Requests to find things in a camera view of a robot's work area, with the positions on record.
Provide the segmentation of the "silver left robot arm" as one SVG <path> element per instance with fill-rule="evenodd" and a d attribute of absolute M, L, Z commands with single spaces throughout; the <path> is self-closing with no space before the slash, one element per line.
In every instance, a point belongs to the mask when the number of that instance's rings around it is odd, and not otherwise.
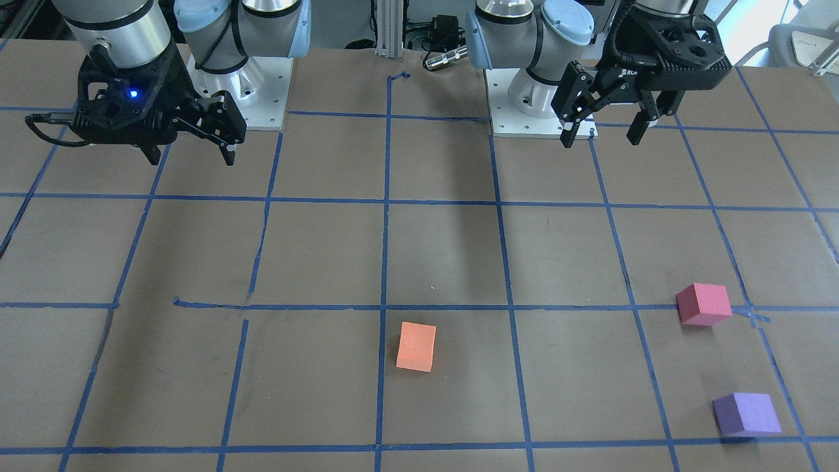
<path fill-rule="evenodd" d="M 711 90 L 732 70 L 704 1 L 608 1 L 606 38 L 595 66 L 581 63 L 597 34 L 591 6 L 578 1 L 477 1 L 469 15 L 467 52 L 477 69 L 514 71 L 500 87 L 501 108 L 528 125 L 552 126 L 563 146 L 585 120 L 611 105 L 638 105 L 627 131 L 633 146 L 684 94 Z"/>

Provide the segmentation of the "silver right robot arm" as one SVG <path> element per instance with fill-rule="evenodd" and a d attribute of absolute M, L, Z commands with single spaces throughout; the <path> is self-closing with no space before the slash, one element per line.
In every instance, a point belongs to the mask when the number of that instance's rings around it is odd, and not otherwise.
<path fill-rule="evenodd" d="M 86 50 L 73 111 L 26 123 L 65 125 L 78 141 L 55 146 L 132 146 L 151 165 L 160 147 L 189 132 L 216 144 L 227 165 L 251 125 L 248 112 L 276 106 L 260 58 L 291 60 L 311 47 L 309 1 L 176 1 L 172 11 L 191 50 L 186 62 L 159 1 L 57 1 Z"/>

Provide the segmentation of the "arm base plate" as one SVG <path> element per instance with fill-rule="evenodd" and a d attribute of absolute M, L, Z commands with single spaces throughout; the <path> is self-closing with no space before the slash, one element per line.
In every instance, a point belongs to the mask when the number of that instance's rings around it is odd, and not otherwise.
<path fill-rule="evenodd" d="M 230 92 L 248 130 L 281 131 L 294 62 L 293 58 L 251 57 L 238 71 L 214 75 L 195 69 L 191 56 L 187 71 L 203 98 L 219 90 Z"/>
<path fill-rule="evenodd" d="M 558 138 L 564 130 L 551 107 L 557 87 L 526 69 L 486 69 L 492 134 L 507 138 Z"/>

